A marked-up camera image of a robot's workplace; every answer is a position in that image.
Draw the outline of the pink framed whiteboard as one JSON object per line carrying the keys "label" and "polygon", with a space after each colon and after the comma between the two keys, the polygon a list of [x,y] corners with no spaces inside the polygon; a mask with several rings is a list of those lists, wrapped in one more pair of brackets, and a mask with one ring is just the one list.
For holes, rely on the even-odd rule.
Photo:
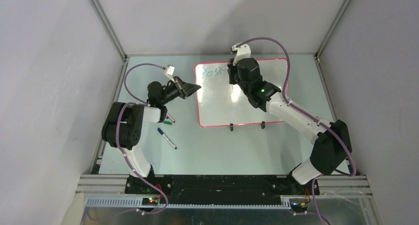
{"label": "pink framed whiteboard", "polygon": [[229,84],[227,61],[195,66],[198,122],[203,128],[282,123],[278,116],[255,109],[238,85]]}

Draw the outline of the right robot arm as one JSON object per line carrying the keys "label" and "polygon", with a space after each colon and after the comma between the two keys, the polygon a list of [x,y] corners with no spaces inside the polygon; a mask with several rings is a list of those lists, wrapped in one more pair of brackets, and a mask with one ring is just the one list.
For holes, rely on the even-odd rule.
{"label": "right robot arm", "polygon": [[330,175],[345,159],[350,159],[352,147],[345,122],[313,116],[295,104],[287,98],[284,87],[263,79],[254,58],[238,62],[230,59],[227,67],[229,83],[240,87],[252,107],[280,117],[313,143],[310,157],[289,173],[287,187],[291,193],[301,194],[308,182]]}

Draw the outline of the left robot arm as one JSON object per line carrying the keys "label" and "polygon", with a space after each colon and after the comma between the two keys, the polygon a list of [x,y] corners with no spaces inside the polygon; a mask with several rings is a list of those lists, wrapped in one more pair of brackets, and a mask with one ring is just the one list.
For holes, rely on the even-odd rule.
{"label": "left robot arm", "polygon": [[176,98],[186,99],[201,89],[175,76],[167,85],[151,82],[145,104],[114,102],[102,127],[101,137],[123,155],[131,175],[139,178],[137,187],[143,193],[155,190],[156,180],[149,176],[152,165],[138,145],[144,123],[162,123],[168,116],[166,104]]}

